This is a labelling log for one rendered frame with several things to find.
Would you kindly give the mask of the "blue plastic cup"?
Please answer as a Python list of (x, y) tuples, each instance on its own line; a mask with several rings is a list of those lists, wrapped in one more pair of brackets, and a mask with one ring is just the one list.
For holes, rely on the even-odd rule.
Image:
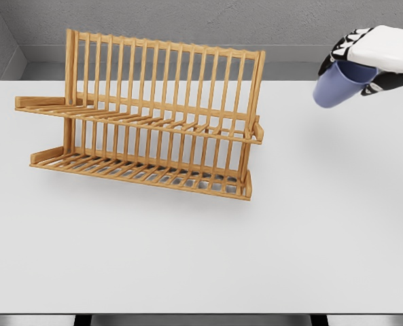
[(320, 107), (334, 107), (360, 92), (377, 73), (375, 67), (336, 61), (317, 80), (313, 99)]

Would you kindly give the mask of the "wooden two-tier dish rack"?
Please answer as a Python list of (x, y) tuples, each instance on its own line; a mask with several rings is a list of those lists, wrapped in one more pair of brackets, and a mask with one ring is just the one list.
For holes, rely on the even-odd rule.
[(67, 31), (65, 93), (15, 109), (61, 117), (31, 166), (249, 200), (264, 51)]

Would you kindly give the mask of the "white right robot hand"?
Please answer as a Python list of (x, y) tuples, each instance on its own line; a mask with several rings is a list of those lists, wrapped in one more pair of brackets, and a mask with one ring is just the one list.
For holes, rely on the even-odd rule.
[(378, 25), (351, 31), (325, 57), (318, 76), (336, 61), (354, 62), (380, 71), (361, 91), (362, 96), (403, 87), (403, 29)]

